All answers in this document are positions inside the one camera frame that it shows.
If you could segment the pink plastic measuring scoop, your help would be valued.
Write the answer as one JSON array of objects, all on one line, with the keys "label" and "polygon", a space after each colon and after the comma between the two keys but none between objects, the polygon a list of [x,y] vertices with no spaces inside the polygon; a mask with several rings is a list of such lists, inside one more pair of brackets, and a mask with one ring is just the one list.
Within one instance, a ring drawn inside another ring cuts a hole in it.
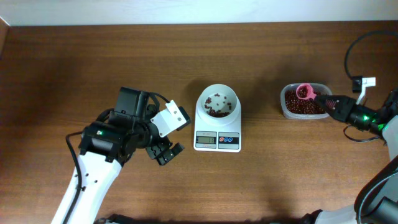
[{"label": "pink plastic measuring scoop", "polygon": [[314,100],[317,96],[309,83],[300,84],[296,89],[296,95],[300,100]]}]

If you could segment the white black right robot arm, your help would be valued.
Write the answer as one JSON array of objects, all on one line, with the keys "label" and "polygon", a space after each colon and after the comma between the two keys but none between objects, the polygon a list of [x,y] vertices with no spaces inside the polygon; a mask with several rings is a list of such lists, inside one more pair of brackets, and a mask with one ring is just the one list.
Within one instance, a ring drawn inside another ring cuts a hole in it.
[{"label": "white black right robot arm", "polygon": [[375,111],[343,95],[318,95],[315,103],[333,119],[360,131],[368,131],[388,147],[390,162],[360,191],[352,206],[339,210],[317,210],[300,223],[397,223],[397,89],[390,92]]}]

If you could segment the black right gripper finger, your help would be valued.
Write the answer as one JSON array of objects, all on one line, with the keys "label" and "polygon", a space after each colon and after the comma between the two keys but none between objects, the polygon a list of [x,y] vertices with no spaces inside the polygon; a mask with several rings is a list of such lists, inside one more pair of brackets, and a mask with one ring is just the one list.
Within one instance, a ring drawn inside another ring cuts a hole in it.
[{"label": "black right gripper finger", "polygon": [[317,105],[333,119],[340,122],[345,121],[345,115],[342,112],[339,100],[317,100]]},{"label": "black right gripper finger", "polygon": [[343,95],[318,95],[315,103],[326,108],[334,108],[338,105],[352,105],[354,99]]}]

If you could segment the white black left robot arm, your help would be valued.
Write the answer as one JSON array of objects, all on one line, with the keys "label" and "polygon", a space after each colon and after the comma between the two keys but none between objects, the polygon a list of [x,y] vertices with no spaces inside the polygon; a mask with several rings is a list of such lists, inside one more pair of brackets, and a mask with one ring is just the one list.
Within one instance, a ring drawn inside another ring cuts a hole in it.
[{"label": "white black left robot arm", "polygon": [[183,151],[167,136],[189,125],[190,117],[173,100],[165,100],[161,110],[161,98],[159,93],[122,87],[116,106],[77,133],[77,151],[66,135],[75,169],[53,223],[94,223],[110,186],[137,149],[145,149],[160,166]]}]

